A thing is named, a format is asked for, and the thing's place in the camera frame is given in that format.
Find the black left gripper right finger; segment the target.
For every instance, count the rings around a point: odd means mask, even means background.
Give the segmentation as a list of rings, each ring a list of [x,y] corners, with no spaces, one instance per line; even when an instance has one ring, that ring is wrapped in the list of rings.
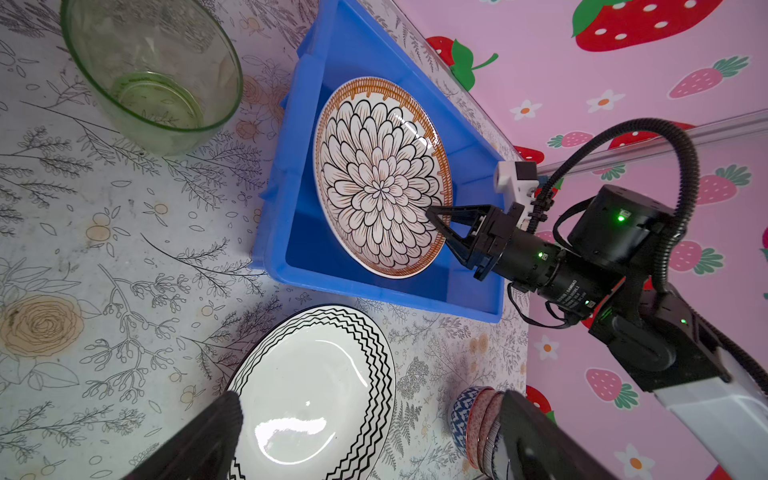
[[[500,411],[501,479],[613,479],[615,476],[522,394],[504,393]]]

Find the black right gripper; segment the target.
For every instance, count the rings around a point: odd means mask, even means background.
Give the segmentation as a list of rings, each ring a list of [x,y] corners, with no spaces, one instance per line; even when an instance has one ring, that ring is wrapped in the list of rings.
[[[430,206],[426,217],[476,279],[495,273],[510,293],[538,295],[557,327],[588,319],[618,284],[616,273],[518,228],[517,214],[493,205]],[[466,235],[452,223],[468,227]]]

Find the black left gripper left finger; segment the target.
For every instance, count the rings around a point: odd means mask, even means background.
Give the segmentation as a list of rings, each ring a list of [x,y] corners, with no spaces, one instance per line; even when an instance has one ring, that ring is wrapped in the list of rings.
[[[125,479],[228,479],[242,425],[239,396],[227,391]]]

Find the brown flower pattern plate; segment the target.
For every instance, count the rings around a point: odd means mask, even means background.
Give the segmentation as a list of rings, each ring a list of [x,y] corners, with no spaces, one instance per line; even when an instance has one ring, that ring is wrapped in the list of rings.
[[[357,263],[404,279],[434,262],[444,238],[426,210],[452,205],[452,177],[436,128],[409,93],[378,77],[344,83],[321,110],[312,153],[322,211]]]

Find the zigzag rim white plate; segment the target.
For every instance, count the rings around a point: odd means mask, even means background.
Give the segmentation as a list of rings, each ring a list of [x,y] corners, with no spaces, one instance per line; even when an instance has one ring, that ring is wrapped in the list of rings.
[[[230,479],[366,479],[396,404],[384,333],[344,305],[309,308],[277,325],[228,388],[243,413]]]

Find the blue floral bowl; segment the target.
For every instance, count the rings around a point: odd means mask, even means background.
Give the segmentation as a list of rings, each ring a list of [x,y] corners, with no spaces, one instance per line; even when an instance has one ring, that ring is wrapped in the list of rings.
[[[480,470],[490,479],[494,479],[492,461],[496,443],[499,439],[499,415],[503,398],[503,392],[497,392],[494,394],[485,412],[485,416],[483,417],[480,430],[480,438],[478,444]]]

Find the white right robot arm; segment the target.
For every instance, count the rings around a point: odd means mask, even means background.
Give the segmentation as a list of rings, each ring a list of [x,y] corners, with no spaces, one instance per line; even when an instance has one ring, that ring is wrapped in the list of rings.
[[[477,279],[539,295],[558,329],[589,321],[637,386],[675,415],[734,479],[767,475],[767,374],[668,282],[672,251],[698,199],[675,208],[606,185],[566,211],[577,224],[551,241],[517,222],[520,205],[432,206],[428,220]]]

